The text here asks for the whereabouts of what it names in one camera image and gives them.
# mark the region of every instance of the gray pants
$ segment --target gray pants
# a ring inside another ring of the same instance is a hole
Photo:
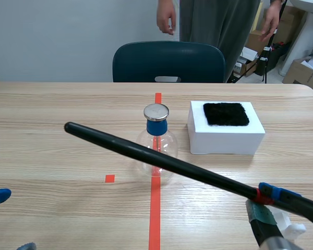
[[[181,0],[180,40],[206,43],[224,54],[226,78],[241,55],[260,0]]]

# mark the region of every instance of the dark teal chair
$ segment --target dark teal chair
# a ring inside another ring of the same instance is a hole
[[[155,82],[159,76],[179,77],[180,82],[224,82],[225,59],[213,46],[185,42],[130,43],[116,52],[114,82]]]

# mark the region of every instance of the green tape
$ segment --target green tape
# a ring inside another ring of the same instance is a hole
[[[246,201],[247,213],[249,218],[249,223],[253,220],[259,220],[263,223],[270,225],[277,225],[271,211],[264,205],[255,203],[251,200]]]

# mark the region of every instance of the metal lid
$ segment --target metal lid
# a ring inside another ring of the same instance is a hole
[[[163,104],[153,103],[144,109],[144,116],[149,121],[163,121],[168,115],[169,109]]]

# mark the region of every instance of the black tripod stand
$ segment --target black tripod stand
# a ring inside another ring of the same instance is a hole
[[[286,6],[287,0],[285,0],[284,4],[282,5],[281,11],[280,11],[280,20],[282,18],[285,6]],[[261,53],[261,55],[259,56],[259,58],[257,59],[256,63],[254,65],[252,65],[245,73],[243,73],[239,78],[233,78],[231,80],[231,83],[237,83],[243,76],[245,76],[255,65],[257,65],[260,61],[265,61],[265,67],[264,67],[264,75],[263,75],[263,80],[262,82],[265,80],[265,84],[267,83],[267,71],[268,71],[268,61],[269,61],[269,57],[271,54],[271,50],[272,50],[272,41],[275,37],[277,30],[274,32],[274,34],[272,35],[272,37],[270,37],[269,43],[268,45],[264,48],[263,52]]]

